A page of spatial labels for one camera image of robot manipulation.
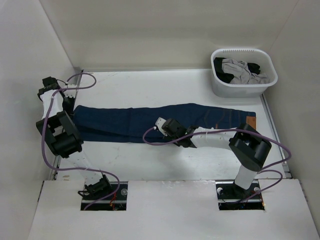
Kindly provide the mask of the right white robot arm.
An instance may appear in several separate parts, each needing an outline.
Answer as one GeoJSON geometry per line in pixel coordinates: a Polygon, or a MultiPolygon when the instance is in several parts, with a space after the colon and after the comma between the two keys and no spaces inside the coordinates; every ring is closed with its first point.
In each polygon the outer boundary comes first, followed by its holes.
{"type": "Polygon", "coordinates": [[[241,166],[232,185],[232,192],[238,198],[245,197],[250,192],[250,186],[265,164],[272,148],[271,143],[261,137],[251,135],[247,131],[258,132],[247,123],[242,123],[238,129],[244,132],[232,131],[211,133],[214,129],[192,126],[185,128],[175,119],[158,118],[157,129],[168,141],[177,140],[175,145],[184,148],[220,148],[234,153],[241,166]]]}

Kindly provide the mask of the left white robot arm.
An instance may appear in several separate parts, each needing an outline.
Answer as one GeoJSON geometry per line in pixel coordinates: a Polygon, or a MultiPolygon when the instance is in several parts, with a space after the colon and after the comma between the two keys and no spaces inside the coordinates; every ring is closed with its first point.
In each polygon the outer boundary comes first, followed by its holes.
{"type": "Polygon", "coordinates": [[[83,151],[84,140],[73,122],[74,105],[77,95],[76,85],[64,83],[54,77],[42,80],[43,87],[38,90],[38,98],[43,104],[42,119],[36,122],[40,132],[41,150],[45,146],[59,159],[57,163],[45,163],[55,172],[79,171],[87,184],[98,180],[106,182],[106,174],[101,170],[93,171],[88,157],[83,151]]]}

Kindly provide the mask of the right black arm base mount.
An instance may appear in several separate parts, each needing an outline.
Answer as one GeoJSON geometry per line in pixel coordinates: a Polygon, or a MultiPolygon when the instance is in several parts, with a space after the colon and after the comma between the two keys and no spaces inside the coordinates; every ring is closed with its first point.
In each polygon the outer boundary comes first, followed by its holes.
{"type": "Polygon", "coordinates": [[[220,211],[265,210],[261,193],[247,199],[260,190],[258,181],[254,181],[249,189],[243,189],[232,181],[217,182],[215,187],[220,211]]]}

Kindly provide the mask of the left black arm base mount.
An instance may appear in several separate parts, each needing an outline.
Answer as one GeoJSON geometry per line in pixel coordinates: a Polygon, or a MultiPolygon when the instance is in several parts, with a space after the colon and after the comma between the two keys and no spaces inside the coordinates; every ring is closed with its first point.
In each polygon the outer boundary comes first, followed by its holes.
{"type": "Polygon", "coordinates": [[[106,175],[94,184],[85,184],[78,191],[81,211],[125,211],[127,209],[129,183],[110,182],[106,175]]]}

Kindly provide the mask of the dark blue denim trousers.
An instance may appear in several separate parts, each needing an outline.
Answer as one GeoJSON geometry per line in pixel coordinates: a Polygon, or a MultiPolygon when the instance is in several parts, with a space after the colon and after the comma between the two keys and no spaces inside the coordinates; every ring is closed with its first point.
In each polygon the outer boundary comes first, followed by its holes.
{"type": "Polygon", "coordinates": [[[256,113],[195,103],[140,108],[93,108],[79,105],[73,122],[84,141],[142,143],[143,134],[158,118],[175,119],[182,126],[231,129],[246,123],[256,113]]]}

